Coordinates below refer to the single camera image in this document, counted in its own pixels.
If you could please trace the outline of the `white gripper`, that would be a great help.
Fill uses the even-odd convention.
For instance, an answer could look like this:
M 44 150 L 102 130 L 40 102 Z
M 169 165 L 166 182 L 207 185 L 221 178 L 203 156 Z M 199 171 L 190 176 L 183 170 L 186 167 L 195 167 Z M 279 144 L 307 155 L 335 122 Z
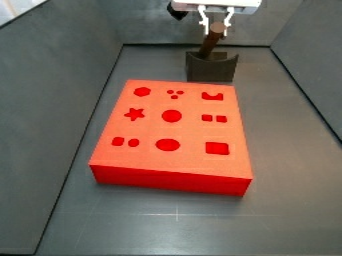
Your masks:
M 253 14 L 262 4 L 262 0 L 171 0 L 171 6 L 177 11 L 197 11 L 201 15 L 199 25 L 203 26 L 205 35 L 209 35 L 209 17 L 206 10 L 210 12 L 225 12 L 227 15 L 223 20 L 225 32 L 223 37 L 227 36 L 227 30 L 231 27 L 231 18 L 234 14 Z

